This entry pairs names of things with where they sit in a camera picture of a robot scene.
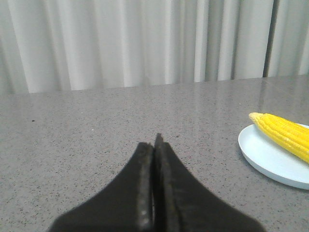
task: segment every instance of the white curtain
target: white curtain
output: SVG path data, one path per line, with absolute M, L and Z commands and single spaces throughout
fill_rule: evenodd
M 0 0 L 2 94 L 307 73 L 307 0 Z

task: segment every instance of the round plate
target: round plate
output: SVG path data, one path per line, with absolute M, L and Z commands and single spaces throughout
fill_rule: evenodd
M 309 189 L 309 164 L 277 145 L 256 125 L 243 129 L 238 143 L 245 159 L 262 174 L 289 186 Z

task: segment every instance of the corn cob tip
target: corn cob tip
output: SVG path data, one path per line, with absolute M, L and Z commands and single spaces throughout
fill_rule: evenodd
M 256 123 L 256 121 L 257 121 L 261 116 L 263 116 L 262 113 L 253 112 L 253 113 L 250 113 L 250 114 L 249 114 L 249 118 L 252 120 L 253 123 Z

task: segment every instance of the corn on the cob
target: corn on the cob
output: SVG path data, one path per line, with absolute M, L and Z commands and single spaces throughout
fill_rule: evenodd
M 250 113 L 249 118 L 274 142 L 309 163 L 309 129 L 271 114 Z

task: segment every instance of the granite countertop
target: granite countertop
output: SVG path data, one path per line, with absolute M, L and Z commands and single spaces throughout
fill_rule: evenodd
M 307 232 L 309 192 L 244 159 L 250 112 L 309 125 L 309 76 L 0 96 L 0 231 L 42 232 L 158 132 L 210 191 L 269 232 Z

